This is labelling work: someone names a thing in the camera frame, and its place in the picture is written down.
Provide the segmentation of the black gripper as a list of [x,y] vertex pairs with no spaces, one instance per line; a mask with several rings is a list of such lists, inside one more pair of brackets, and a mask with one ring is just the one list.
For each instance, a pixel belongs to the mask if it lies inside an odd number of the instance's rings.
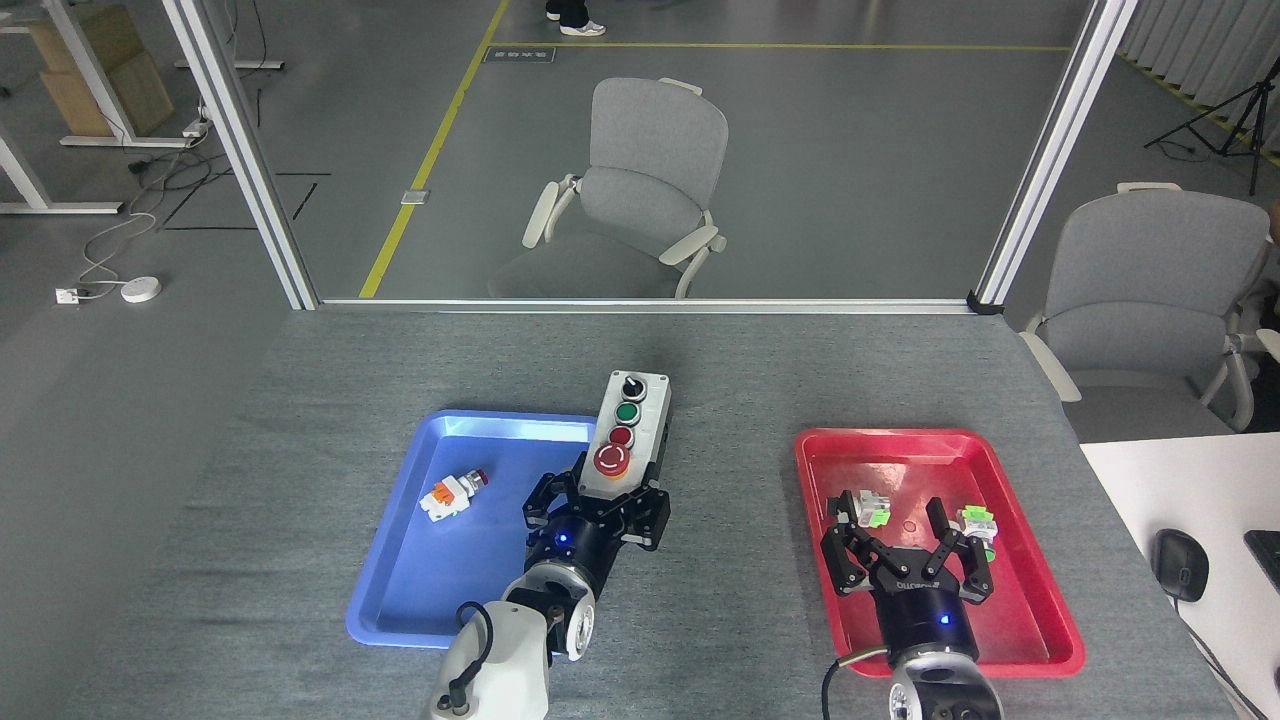
[[558,564],[575,570],[599,597],[622,543],[657,551],[669,520],[669,493],[640,487],[614,502],[584,500],[580,470],[547,473],[524,505],[527,569]]
[[[887,496],[828,497],[826,512],[835,519],[822,539],[829,582],[837,596],[847,596],[865,584],[872,569],[872,598],[890,664],[927,652],[980,657],[964,603],[983,603],[995,589],[989,560],[997,524],[986,506],[965,505],[959,521],[951,521],[942,498],[932,497],[925,512],[940,542],[932,555],[891,550],[867,532],[890,520]],[[952,553],[961,560],[963,583],[945,568]]]

